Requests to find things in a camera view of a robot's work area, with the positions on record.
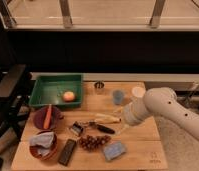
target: floor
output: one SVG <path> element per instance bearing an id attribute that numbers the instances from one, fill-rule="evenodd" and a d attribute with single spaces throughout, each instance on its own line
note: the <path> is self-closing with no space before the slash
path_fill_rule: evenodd
<path id="1" fill-rule="evenodd" d="M 175 123 L 156 117 L 156 123 L 166 154 L 169 171 L 199 171 L 199 142 Z M 0 157 L 4 159 L 2 171 L 9 171 L 18 141 L 9 130 L 0 139 Z"/>
<path id="2" fill-rule="evenodd" d="M 156 1 L 69 0 L 68 2 L 74 25 L 148 25 Z M 18 26 L 63 25 L 59 0 L 12 0 L 8 7 Z M 191 0 L 166 0 L 160 24 L 170 27 L 198 26 L 199 8 Z"/>

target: green plastic bin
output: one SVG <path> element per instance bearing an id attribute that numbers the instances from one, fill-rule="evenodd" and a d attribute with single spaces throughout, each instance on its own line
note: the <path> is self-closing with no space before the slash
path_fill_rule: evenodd
<path id="1" fill-rule="evenodd" d="M 65 102 L 62 94 L 72 91 L 76 95 L 73 102 Z M 80 107 L 83 99 L 83 75 L 57 75 L 39 76 L 35 82 L 29 105 L 40 108 L 48 104 L 56 105 L 59 108 Z"/>

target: bunch of grapes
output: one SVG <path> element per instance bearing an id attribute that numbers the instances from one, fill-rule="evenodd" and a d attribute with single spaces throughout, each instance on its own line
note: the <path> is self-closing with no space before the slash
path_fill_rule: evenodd
<path id="1" fill-rule="evenodd" d="M 96 137 L 87 135 L 86 138 L 81 137 L 78 140 L 78 144 L 80 145 L 80 147 L 82 147 L 85 150 L 93 151 L 102 147 L 104 144 L 109 142 L 110 139 L 111 137 L 108 135 L 96 136 Z"/>

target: blue cup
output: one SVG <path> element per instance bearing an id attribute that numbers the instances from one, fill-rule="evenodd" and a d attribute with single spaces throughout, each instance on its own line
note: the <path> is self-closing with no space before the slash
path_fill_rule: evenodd
<path id="1" fill-rule="evenodd" d="M 124 99 L 124 93 L 121 90 L 113 91 L 113 102 L 115 105 L 120 105 Z"/>

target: blue sponge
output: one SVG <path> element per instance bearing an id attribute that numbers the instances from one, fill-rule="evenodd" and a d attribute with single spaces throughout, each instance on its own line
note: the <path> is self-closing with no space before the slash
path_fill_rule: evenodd
<path id="1" fill-rule="evenodd" d="M 103 148 L 103 153 L 107 161 L 111 161 L 112 159 L 117 158 L 125 152 L 126 148 L 120 141 L 117 141 Z"/>

